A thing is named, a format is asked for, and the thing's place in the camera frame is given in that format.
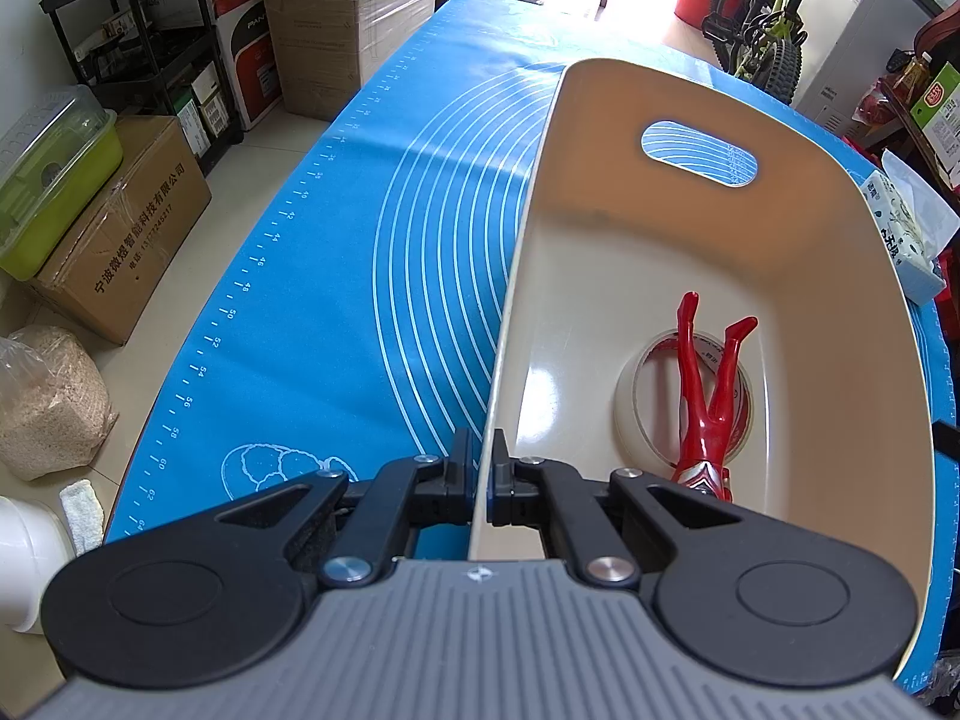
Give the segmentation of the green children's bicycle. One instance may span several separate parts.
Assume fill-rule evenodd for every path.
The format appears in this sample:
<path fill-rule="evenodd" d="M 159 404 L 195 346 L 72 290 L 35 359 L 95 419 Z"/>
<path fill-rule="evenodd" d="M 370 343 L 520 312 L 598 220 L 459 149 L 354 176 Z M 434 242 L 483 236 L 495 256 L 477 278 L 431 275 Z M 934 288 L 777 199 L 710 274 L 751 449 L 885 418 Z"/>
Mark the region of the green children's bicycle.
<path fill-rule="evenodd" d="M 711 0 L 701 32 L 722 70 L 791 104 L 807 39 L 802 0 Z"/>

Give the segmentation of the brown cardboard box with print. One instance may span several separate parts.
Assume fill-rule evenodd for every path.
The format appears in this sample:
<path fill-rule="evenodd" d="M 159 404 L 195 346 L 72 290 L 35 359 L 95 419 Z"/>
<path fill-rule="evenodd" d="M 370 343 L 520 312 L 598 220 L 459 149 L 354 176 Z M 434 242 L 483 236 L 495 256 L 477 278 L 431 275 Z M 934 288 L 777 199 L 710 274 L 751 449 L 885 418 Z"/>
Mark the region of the brown cardboard box with print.
<path fill-rule="evenodd" d="M 124 159 L 29 282 L 37 297 L 124 344 L 212 198 L 174 117 L 117 124 Z"/>

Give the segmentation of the black metal shelf rack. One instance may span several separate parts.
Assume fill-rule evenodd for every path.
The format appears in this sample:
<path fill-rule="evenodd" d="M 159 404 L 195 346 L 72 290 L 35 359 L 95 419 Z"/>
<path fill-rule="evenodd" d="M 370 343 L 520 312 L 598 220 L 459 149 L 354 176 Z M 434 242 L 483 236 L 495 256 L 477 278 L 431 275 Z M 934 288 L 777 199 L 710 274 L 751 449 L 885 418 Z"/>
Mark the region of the black metal shelf rack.
<path fill-rule="evenodd" d="M 242 124 L 213 0 L 39 0 L 75 80 L 119 114 L 172 115 L 212 171 Z"/>

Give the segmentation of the bag of wood pellets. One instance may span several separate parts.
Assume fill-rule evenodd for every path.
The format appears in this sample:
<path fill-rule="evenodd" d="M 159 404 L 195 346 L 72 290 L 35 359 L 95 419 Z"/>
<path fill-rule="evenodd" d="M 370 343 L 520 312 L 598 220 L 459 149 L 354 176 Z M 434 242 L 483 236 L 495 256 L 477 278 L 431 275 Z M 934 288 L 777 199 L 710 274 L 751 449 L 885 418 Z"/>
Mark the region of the bag of wood pellets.
<path fill-rule="evenodd" d="M 116 419 L 73 333 L 28 325 L 2 338 L 2 465 L 14 476 L 36 481 L 91 465 Z"/>

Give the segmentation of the red white tape roll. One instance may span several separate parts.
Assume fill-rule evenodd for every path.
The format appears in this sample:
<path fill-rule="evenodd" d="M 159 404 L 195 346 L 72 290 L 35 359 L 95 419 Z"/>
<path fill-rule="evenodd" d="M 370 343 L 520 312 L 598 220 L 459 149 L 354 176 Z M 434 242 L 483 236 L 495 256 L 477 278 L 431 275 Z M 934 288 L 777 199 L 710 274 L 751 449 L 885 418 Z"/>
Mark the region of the red white tape roll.
<path fill-rule="evenodd" d="M 693 349 L 701 377 L 704 403 L 709 405 L 719 383 L 722 343 L 713 335 L 695 332 Z M 622 457 L 645 472 L 670 478 L 680 455 L 680 369 L 677 332 L 661 333 L 631 356 L 620 372 L 612 401 L 615 442 Z M 742 452 L 752 429 L 752 390 L 737 364 L 732 390 L 734 422 L 726 461 Z"/>

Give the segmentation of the red silver hero figure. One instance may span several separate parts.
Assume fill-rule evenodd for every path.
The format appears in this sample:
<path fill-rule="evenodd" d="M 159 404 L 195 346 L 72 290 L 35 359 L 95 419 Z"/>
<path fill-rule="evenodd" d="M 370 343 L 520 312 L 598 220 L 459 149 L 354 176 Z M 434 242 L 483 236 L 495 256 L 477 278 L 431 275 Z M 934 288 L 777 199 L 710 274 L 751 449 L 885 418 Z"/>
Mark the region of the red silver hero figure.
<path fill-rule="evenodd" d="M 672 481 L 698 493 L 731 502 L 727 450 L 734 432 L 734 390 L 740 347 L 758 325 L 757 317 L 743 317 L 726 328 L 716 383 L 704 399 L 703 380 L 695 349 L 695 316 L 700 296 L 683 294 L 677 309 L 677 361 L 680 374 L 680 454 Z"/>

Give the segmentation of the green plastic lidded container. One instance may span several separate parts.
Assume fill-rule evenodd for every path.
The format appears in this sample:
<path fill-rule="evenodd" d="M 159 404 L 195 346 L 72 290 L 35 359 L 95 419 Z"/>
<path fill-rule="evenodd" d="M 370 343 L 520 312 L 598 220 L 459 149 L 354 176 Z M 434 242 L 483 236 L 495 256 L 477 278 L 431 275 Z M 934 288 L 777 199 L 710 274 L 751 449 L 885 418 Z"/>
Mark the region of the green plastic lidded container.
<path fill-rule="evenodd" d="M 31 280 L 119 169 L 117 114 L 91 89 L 62 86 L 2 137 L 2 270 Z"/>

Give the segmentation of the green white product box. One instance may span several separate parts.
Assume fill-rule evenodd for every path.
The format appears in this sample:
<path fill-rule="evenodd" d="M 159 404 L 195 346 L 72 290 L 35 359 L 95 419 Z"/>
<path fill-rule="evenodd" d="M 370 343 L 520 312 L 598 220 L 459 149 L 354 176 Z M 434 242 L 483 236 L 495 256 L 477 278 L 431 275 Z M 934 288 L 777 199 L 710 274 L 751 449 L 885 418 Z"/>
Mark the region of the green white product box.
<path fill-rule="evenodd" d="M 953 193 L 960 187 L 960 75 L 946 62 L 911 108 L 913 121 L 935 154 L 940 177 Z"/>

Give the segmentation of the white plastic pipe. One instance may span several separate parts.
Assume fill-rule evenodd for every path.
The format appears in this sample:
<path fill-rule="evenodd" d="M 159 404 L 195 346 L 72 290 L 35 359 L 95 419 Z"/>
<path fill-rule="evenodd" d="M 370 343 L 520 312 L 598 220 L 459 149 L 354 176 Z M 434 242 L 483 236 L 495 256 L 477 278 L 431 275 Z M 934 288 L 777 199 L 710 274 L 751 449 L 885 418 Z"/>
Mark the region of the white plastic pipe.
<path fill-rule="evenodd" d="M 5 628 L 18 634 L 43 633 L 43 594 L 73 556 L 64 525 L 50 509 L 0 499 L 0 608 Z"/>

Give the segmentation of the large wrapped cardboard box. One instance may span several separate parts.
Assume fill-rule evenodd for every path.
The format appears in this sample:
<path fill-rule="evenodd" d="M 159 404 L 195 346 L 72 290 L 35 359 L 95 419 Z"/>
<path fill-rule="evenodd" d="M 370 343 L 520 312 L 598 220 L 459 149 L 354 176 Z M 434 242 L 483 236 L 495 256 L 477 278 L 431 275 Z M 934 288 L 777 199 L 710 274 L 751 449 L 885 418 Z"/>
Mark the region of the large wrapped cardboard box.
<path fill-rule="evenodd" d="M 431 18 L 434 2 L 263 0 L 286 109 L 333 121 Z"/>

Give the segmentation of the blue silicone baking mat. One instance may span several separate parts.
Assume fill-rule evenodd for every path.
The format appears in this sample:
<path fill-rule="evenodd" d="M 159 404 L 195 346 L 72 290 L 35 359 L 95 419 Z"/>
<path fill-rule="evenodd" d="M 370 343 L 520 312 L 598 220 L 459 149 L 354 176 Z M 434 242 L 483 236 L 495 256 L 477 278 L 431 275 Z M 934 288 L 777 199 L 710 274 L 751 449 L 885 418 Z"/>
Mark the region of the blue silicone baking mat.
<path fill-rule="evenodd" d="M 449 0 L 325 130 L 226 268 L 172 363 L 106 543 L 314 472 L 371 479 L 477 440 L 462 527 L 364 589 L 324 593 L 259 663 L 181 689 L 78 676 L 117 718 L 918 718 L 929 667 L 770 688 L 707 667 L 640 600 L 591 589 L 526 527 L 487 520 L 488 410 L 521 223 L 565 71 L 665 71 L 789 109 L 709 65 L 574 41 L 509 0 Z M 832 142 L 840 142 L 818 125 Z M 851 149 L 866 168 L 866 160 Z M 935 651 L 957 468 L 934 449 Z"/>

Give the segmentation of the white chest freezer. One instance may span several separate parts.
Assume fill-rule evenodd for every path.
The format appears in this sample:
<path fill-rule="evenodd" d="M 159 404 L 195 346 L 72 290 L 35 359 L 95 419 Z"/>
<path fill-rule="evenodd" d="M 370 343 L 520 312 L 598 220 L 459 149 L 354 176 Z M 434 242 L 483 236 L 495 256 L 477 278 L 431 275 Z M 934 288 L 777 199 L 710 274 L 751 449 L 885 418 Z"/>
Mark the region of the white chest freezer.
<path fill-rule="evenodd" d="M 851 137 L 861 128 L 853 114 L 862 94 L 893 51 L 910 50 L 919 28 L 941 11 L 935 0 L 802 0 L 807 39 L 793 108 L 833 135 Z"/>

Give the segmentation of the floral tissue pack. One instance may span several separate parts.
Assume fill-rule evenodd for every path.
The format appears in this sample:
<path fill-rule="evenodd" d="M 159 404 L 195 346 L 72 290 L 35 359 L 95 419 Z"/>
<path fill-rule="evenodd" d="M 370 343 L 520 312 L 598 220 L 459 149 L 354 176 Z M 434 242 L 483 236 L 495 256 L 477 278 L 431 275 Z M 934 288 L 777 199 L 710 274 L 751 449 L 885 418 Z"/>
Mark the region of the floral tissue pack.
<path fill-rule="evenodd" d="M 934 301 L 947 288 L 939 257 L 958 232 L 958 215 L 918 172 L 885 149 L 861 193 L 884 239 L 908 301 Z"/>

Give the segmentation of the beige plastic storage bin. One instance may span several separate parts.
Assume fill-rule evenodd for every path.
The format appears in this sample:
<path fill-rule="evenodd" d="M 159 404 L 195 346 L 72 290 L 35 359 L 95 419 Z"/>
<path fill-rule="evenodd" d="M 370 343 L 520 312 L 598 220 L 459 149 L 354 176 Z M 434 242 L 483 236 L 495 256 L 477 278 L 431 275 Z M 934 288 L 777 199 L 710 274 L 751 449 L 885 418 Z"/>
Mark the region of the beige plastic storage bin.
<path fill-rule="evenodd" d="M 910 308 L 851 150 L 789 109 L 622 60 L 565 71 L 521 223 L 488 410 L 514 452 L 590 478 L 630 465 L 612 401 L 677 328 L 739 364 L 752 429 L 727 462 L 739 505 L 885 557 L 921 617 L 901 678 L 934 658 L 931 407 Z"/>

